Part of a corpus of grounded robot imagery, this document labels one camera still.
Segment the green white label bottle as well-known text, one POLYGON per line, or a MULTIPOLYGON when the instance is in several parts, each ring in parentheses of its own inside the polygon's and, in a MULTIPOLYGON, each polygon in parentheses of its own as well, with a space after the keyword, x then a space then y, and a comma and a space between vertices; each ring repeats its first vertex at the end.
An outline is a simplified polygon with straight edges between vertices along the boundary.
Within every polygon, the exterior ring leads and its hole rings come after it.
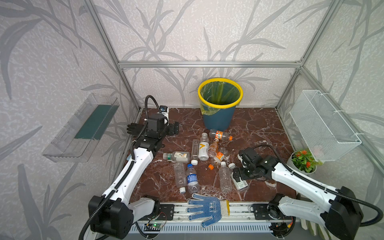
POLYGON ((240 168, 235 163, 229 164, 232 181, 238 191, 245 191, 249 188, 248 183, 242 179, 240 175, 240 168))

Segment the orange cap label bottle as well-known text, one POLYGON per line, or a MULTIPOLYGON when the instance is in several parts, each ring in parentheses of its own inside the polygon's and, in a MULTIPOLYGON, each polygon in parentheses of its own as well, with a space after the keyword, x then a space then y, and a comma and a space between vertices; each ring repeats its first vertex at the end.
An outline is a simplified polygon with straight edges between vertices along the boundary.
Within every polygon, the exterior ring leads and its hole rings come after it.
POLYGON ((212 158, 208 168, 213 170, 221 165, 221 162, 226 162, 229 159, 229 151, 225 147, 220 147, 218 150, 209 150, 208 155, 212 158))

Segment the orange liquid bottle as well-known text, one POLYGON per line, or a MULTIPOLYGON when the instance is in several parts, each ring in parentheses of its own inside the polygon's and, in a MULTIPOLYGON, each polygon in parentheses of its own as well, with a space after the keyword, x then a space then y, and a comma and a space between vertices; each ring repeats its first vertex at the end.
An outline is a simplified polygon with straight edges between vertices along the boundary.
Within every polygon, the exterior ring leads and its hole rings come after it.
POLYGON ((219 144, 219 139, 214 138, 214 141, 212 142, 212 144, 210 145, 210 147, 208 149, 208 156, 210 158, 214 158, 217 155, 218 144, 219 144))

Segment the orange label bottle top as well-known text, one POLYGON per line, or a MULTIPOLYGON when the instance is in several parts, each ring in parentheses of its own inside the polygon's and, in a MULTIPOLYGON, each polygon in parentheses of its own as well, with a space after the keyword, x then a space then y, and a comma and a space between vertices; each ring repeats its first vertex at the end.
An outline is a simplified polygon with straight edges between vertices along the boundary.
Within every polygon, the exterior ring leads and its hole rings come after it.
POLYGON ((219 131, 216 129, 211 129, 209 136, 213 139, 218 139, 220 141, 232 141, 233 136, 231 136, 228 132, 219 131))

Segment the clear bottle blue label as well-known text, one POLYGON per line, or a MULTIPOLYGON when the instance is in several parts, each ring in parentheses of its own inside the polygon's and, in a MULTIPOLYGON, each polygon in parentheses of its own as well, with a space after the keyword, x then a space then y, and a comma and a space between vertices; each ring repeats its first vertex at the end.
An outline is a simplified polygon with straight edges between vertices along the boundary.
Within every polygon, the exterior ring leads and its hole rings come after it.
POLYGON ((198 193, 200 190, 200 184, 198 182, 197 171, 192 164, 187 165, 187 185, 188 191, 191 194, 198 193))

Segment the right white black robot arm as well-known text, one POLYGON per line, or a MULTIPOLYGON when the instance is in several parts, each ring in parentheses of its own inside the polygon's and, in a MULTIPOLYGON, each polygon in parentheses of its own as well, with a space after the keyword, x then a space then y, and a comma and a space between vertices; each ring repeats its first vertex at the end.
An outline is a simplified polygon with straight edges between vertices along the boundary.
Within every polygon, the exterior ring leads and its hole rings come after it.
POLYGON ((374 225, 384 217, 380 208, 356 199, 352 190, 325 185, 290 168, 278 153, 263 158, 255 147, 246 148, 239 151, 238 159, 242 167, 234 172, 236 182, 265 178, 307 197, 304 201, 277 194, 267 206, 274 220, 301 218, 325 227, 340 240, 353 240, 360 227, 374 225))

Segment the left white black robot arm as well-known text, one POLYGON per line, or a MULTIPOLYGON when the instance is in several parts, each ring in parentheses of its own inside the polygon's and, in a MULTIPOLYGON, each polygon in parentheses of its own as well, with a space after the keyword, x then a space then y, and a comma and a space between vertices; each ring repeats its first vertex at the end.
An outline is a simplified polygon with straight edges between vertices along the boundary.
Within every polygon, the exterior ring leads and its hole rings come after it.
POLYGON ((170 124, 167 118, 160 120, 159 126, 155 120, 127 126, 127 133, 135 137, 128 162, 111 186, 101 196, 93 196, 90 200, 89 219, 79 234, 80 240, 87 230, 102 234, 102 240, 108 237, 122 240, 138 220, 158 214, 160 204, 154 197, 142 197, 133 203, 130 199, 145 169, 164 147, 165 137, 179 133, 179 122, 170 124))

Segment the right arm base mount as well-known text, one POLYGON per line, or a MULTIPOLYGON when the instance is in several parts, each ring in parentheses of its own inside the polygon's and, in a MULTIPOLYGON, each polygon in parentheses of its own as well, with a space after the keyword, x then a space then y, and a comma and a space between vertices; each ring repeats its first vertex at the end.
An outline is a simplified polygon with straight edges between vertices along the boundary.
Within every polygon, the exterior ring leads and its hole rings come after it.
POLYGON ((252 204, 250 211, 254 214, 255 220, 266 221, 288 221, 293 217, 284 215, 275 205, 271 204, 252 204))

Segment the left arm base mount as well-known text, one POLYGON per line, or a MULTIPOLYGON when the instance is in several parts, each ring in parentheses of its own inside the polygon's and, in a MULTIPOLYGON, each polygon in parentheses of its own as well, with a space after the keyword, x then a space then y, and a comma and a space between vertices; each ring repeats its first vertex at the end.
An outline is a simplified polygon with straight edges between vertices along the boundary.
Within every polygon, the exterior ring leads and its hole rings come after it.
POLYGON ((155 207, 155 210, 140 219, 140 221, 149 221, 156 219, 159 221, 172 221, 174 219, 175 205, 174 204, 159 204, 155 207))

